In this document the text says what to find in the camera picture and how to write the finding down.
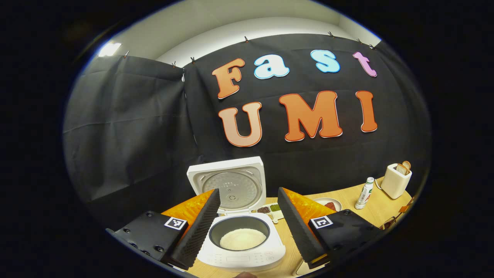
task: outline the light blue letter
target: light blue letter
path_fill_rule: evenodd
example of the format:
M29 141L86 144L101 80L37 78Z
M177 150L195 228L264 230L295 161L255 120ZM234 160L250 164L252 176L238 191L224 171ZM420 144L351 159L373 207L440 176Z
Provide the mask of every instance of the light blue letter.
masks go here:
M285 63L283 63L283 58L279 55L264 55L258 58L254 65L258 66L254 70L254 75L259 79L268 79L273 76L283 77L290 72L290 69L285 67Z
M319 62L316 67L322 72L338 72L340 69L336 56L329 50L313 50L310 56Z

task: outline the ceiling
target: ceiling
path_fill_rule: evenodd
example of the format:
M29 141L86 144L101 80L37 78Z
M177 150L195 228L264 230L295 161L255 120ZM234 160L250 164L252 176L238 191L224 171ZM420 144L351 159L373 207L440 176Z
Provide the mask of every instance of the ceiling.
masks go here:
M310 0L184 0L137 22L111 41L115 54L157 59L174 46L214 28L253 18L297 17L338 25L340 14Z

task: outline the ceiling light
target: ceiling light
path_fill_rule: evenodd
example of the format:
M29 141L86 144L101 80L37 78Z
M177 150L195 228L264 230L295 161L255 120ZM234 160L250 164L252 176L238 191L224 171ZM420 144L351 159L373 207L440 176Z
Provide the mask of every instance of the ceiling light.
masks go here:
M117 49L121 46L122 44L116 43L116 44L105 44L103 48L100 50L98 56L103 57L103 56L111 56L117 51Z

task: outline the orange letter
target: orange letter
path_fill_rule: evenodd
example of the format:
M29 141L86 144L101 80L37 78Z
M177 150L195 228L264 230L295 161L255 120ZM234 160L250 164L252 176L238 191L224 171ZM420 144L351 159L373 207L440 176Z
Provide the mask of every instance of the orange letter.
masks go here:
M355 93L360 104L362 105L362 117L364 123L360 127L363 132L371 132L377 129L377 123L374 120L374 109L372 108L372 93L368 91L358 91Z
M237 82L242 79L242 74L238 67L243 67L245 64L244 60L237 58L228 64L213 70L213 75L216 76L216 80L218 81L219 99L226 98L239 91L240 86L233 85L232 79L235 79Z
M247 112L250 123L250 135L241 136L237 128L236 108L226 108L218 112L218 116L223 120L223 129L225 130L226 139L232 145L237 147L250 147L259 143L262 137L261 120L259 118L259 109L262 105L260 102L251 102L242 106L242 110Z
M300 131L299 121L310 138L316 136L321 121L323 122L323 128L319 132L321 137L336 137L343 134L343 130L338 125L336 113L337 97L333 91L319 92L314 109L311 109L297 93L280 97L280 103L285 106L288 117L288 134L285 135L285 140L293 142L304 139L305 134Z

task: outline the spice tray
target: spice tray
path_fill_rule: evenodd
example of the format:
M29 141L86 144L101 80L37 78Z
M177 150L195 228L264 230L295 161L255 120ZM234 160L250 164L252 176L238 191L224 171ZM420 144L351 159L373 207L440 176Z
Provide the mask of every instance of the spice tray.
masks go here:
M266 204L258 208L257 211L253 210L252 212L267 214L274 224L278 223L278 219L284 218L278 203Z

